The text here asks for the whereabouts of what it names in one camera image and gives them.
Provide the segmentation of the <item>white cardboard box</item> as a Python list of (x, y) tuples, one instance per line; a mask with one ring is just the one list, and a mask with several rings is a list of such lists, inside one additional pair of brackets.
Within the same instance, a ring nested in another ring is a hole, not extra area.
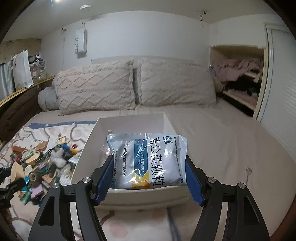
[(72, 183), (90, 176), (114, 157), (111, 185), (99, 208), (141, 210), (189, 199), (186, 137), (164, 113), (99, 118), (80, 154)]

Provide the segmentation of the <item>wooden bedside shelf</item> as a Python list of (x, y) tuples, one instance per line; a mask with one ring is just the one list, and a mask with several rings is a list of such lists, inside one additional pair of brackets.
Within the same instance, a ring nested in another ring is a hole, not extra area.
[(48, 81), (52, 81), (55, 78), (55, 75), (50, 76), (49, 78), (43, 79), (39, 82), (36, 82), (35, 84), (31, 85), (30, 87), (23, 87), (19, 90), (17, 90), (16, 92), (12, 93), (11, 95), (9, 95), (8, 97), (6, 97), (5, 99), (1, 100), (0, 104), (1, 106), (5, 105), (6, 103), (8, 103), (9, 101), (11, 101), (12, 99), (16, 98), (17, 96), (19, 96), (20, 94), (26, 92), (27, 90), (39, 86), (43, 83), (46, 83)]

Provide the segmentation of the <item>right textured beige pillow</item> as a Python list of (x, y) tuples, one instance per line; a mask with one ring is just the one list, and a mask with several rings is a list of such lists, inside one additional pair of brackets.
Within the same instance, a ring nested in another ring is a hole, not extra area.
[(138, 61), (137, 81), (140, 105), (216, 104), (211, 74), (196, 63), (142, 58)]

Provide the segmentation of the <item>grey cushion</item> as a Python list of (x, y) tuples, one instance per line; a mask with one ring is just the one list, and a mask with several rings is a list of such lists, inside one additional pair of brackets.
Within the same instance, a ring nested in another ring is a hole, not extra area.
[(59, 109), (57, 95), (52, 86), (45, 87), (39, 92), (38, 104), (43, 111)]

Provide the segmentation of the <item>brown tape roll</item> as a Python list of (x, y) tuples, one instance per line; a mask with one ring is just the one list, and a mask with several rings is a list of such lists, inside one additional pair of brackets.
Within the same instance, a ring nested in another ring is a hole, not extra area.
[(35, 171), (30, 172), (29, 181), (32, 185), (36, 185), (37, 183), (39, 183), (38, 173), (36, 173)]

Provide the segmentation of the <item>white yarn ball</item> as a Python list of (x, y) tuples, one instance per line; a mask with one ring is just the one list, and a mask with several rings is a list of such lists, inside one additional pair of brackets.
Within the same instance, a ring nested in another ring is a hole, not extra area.
[(53, 150), (51, 152), (50, 160), (59, 169), (62, 169), (67, 164), (67, 161), (62, 158), (63, 154), (64, 154), (64, 149), (63, 148), (58, 148), (58, 149)]

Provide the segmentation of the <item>white blue medicine sachet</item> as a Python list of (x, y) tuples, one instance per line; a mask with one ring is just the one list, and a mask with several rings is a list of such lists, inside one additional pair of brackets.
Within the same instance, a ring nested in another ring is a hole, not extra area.
[(166, 133), (113, 133), (113, 189), (155, 189), (186, 184), (186, 137)]

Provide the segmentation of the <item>closet clothes pile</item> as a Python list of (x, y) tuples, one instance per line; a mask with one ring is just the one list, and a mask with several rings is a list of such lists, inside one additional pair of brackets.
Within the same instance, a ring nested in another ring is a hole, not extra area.
[(226, 59), (210, 65), (211, 75), (221, 83), (224, 90), (244, 92), (258, 98), (263, 75), (262, 58)]

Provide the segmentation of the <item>textured beige pillow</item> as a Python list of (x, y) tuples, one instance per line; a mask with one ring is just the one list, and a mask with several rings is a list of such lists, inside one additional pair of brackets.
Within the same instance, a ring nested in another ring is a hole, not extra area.
[(140, 105), (216, 104), (211, 74), (196, 63), (142, 58), (138, 61), (137, 81)]
[(133, 59), (60, 71), (53, 80), (62, 114), (135, 108)]

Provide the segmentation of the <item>white paper bag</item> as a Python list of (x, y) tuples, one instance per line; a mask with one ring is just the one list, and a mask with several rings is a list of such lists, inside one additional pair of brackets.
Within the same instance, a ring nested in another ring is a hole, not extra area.
[(27, 50), (13, 57), (13, 78), (16, 90), (33, 85)]

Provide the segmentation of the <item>white hanging sweet bag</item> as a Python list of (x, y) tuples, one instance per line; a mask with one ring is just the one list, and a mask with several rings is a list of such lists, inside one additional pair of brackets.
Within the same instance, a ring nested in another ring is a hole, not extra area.
[(85, 23), (75, 32), (74, 48), (76, 54), (85, 54), (87, 52), (87, 30)]

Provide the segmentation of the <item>patterned white pink blanket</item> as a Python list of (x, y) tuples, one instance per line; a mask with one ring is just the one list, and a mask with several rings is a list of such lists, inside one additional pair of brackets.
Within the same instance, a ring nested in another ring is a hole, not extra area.
[[(81, 153), (93, 126), (93, 121), (77, 121), (52, 125), (32, 123), (30, 126), (22, 127), (1, 152), (1, 183), (6, 185), (1, 188), (1, 208), (10, 208), (10, 200), (15, 193), (8, 187), (11, 182), (7, 180), (11, 175), (11, 164), (8, 162), (10, 154), (13, 152), (24, 153), (25, 151), (30, 154), (43, 152), (48, 159), (51, 149), (63, 143), (77, 144), (78, 152)], [(91, 164), (83, 161), (79, 154), (75, 154), (65, 171), (57, 168), (53, 177), (41, 175), (41, 180), (37, 182), (37, 185), (41, 187), (41, 182), (44, 182), (46, 187), (49, 188), (53, 183), (59, 182), (63, 187), (69, 187), (76, 183), (75, 178), (81, 178), (80, 171), (93, 171), (96, 166), (101, 165), (104, 162), (102, 155), (103, 151), (98, 151), (98, 159), (95, 160), (94, 164)], [(154, 209), (183, 204), (189, 197), (189, 189), (186, 186), (167, 186), (146, 191), (111, 188), (99, 208), (124, 211)]]

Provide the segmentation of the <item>left textured beige pillow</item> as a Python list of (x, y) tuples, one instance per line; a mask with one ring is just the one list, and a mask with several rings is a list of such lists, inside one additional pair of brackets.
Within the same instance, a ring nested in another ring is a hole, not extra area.
[(135, 108), (133, 59), (60, 71), (53, 80), (62, 114)]

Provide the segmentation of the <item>purple flat box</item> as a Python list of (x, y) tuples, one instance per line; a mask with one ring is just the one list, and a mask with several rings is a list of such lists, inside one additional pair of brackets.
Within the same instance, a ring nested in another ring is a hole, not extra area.
[(44, 194), (44, 191), (43, 191), (43, 187), (41, 184), (39, 186), (33, 187), (31, 189), (31, 199), (37, 198), (43, 194)]

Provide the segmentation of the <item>brown folded blanket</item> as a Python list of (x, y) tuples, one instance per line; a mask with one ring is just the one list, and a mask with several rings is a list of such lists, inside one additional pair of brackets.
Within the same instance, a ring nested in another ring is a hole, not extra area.
[(38, 104), (41, 88), (34, 87), (1, 108), (1, 142), (9, 142), (32, 117), (42, 112)]

